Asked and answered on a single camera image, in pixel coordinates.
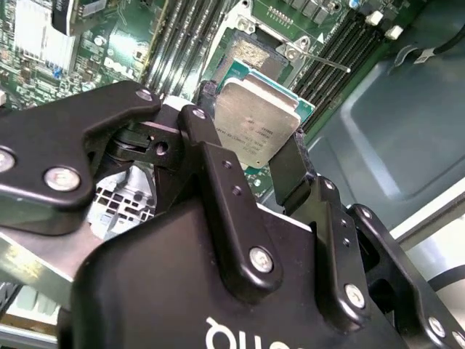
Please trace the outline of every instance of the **screw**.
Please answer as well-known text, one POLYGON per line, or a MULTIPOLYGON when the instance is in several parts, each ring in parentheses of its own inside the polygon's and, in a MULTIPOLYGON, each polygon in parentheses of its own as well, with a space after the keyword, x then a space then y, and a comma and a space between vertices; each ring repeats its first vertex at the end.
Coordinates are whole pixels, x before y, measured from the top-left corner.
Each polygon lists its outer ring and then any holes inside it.
POLYGON ((273 269, 273 261, 268 253, 260 247, 254 247, 249 253, 252 265, 261 273, 269 273, 273 269))
POLYGON ((331 183, 329 180, 325 180, 325 184, 328 187, 328 189, 331 189, 331 190, 334 189, 334 184, 331 183))
POLYGON ((146 100, 148 102, 152 102, 152 94, 148 89, 138 89, 136 91, 136 95, 139 98, 142 98, 143 100, 146 100))
POLYGON ((6 172, 15 165, 15 158, 12 154, 0 149, 0 173, 6 172))
POLYGON ((309 43, 309 39, 306 36, 304 36, 303 38, 300 39, 300 47, 302 49, 307 47, 308 43, 309 43))
POLYGON ((51 189, 57 191, 72 191, 81 183, 79 174, 64 167, 49 169, 45 173, 44 180, 51 189))
POLYGON ((349 301, 359 309, 363 309, 365 307, 365 298, 363 297, 362 292, 352 284, 347 284, 345 287, 345 292, 349 301))
POLYGON ((362 213, 365 217, 371 218, 371 212, 368 211, 365 207, 362 207, 362 213))
POLYGON ((431 326, 431 328, 432 328, 432 330, 433 330, 433 332, 435 334, 437 334, 441 338, 445 337, 444 327, 442 327, 439 320, 437 320, 436 318, 433 318, 432 316, 430 316, 428 318, 428 322, 429 322, 429 325, 431 326))
POLYGON ((197 109, 194 109, 192 112, 193 112, 194 115, 197 116, 198 118, 201 118, 201 119, 205 119, 205 118, 206 118, 205 113, 204 113, 203 110, 201 110, 201 109, 198 109, 198 108, 197 108, 197 109))
POLYGON ((246 31, 248 28, 248 21, 245 18, 241 18, 238 21, 238 29, 240 31, 246 31))
POLYGON ((298 55, 298 52, 293 48, 286 50, 286 58, 288 60, 295 60, 297 58, 297 55, 298 55))
POLYGON ((455 331, 452 331, 452 335, 453 335, 454 339, 456 340, 456 342, 458 343, 458 345, 460 345, 461 348, 465 349, 465 338, 464 338, 464 336, 462 336, 460 333, 455 332, 455 331))

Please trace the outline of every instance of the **black cable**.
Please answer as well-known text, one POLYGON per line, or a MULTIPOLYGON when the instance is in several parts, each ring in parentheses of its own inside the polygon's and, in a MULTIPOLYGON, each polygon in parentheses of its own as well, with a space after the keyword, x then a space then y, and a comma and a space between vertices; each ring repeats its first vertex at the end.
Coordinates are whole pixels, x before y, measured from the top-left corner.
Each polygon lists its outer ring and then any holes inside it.
POLYGON ((457 45, 464 37, 465 37, 465 25, 462 27, 461 30, 458 31, 458 33, 451 40, 447 41, 445 44, 442 44, 439 47, 436 47, 433 50, 433 53, 435 55, 438 55, 440 53, 444 53, 448 51, 449 49, 457 45))
MULTIPOLYGON (((449 41, 445 42, 441 46, 435 47, 432 51, 433 55, 440 55, 441 53, 447 52, 457 45, 465 37, 465 25, 458 31, 456 35, 453 36, 449 41)), ((409 56, 413 57, 415 60, 418 59, 424 52, 425 49, 415 49, 409 56)))

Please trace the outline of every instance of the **cable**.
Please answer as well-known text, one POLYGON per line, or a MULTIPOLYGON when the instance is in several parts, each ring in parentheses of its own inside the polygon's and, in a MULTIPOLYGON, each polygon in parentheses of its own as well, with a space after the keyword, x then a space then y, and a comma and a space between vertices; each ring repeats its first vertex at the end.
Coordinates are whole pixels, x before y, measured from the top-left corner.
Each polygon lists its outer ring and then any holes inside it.
POLYGON ((449 51, 455 45, 457 45, 463 38, 465 38, 465 25, 462 26, 461 30, 458 31, 456 35, 453 36, 450 40, 438 47, 432 47, 430 49, 420 49, 413 45, 408 45, 402 48, 394 60, 393 66, 389 69, 389 73, 393 72, 396 67, 402 65, 407 57, 412 57, 414 59, 414 64, 425 63, 428 58, 435 55, 440 55, 444 52, 449 51))
POLYGON ((445 44, 442 44, 439 47, 436 47, 433 50, 433 53, 435 55, 439 55, 441 53, 444 53, 450 49, 452 49, 455 45, 457 45, 463 38, 465 37, 465 25, 462 27, 461 30, 458 31, 458 33, 449 41, 447 41, 445 44))
POLYGON ((438 47, 432 47, 430 49, 415 49, 411 52, 411 55, 415 60, 419 59, 421 56, 425 56, 425 58, 429 58, 435 55, 440 55, 444 52, 447 52, 448 50, 452 49, 455 45, 457 45, 463 38, 465 37, 465 25, 461 28, 461 30, 458 31, 456 35, 454 35, 453 38, 451 38, 449 41, 445 42, 441 46, 438 47))

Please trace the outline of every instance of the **white connector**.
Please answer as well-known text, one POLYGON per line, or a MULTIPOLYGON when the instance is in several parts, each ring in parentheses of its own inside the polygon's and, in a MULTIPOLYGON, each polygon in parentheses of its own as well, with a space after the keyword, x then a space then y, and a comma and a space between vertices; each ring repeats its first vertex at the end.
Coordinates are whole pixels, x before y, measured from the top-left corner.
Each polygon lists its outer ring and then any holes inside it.
POLYGON ((402 34, 404 29, 398 25, 394 25, 392 28, 390 28, 384 35, 391 40, 397 40, 402 34))
POLYGON ((383 19, 383 14, 380 11, 375 11, 371 15, 366 16, 365 22, 373 27, 376 27, 383 19))
POLYGON ((7 102, 7 94, 4 91, 0 90, 0 105, 3 105, 7 102))

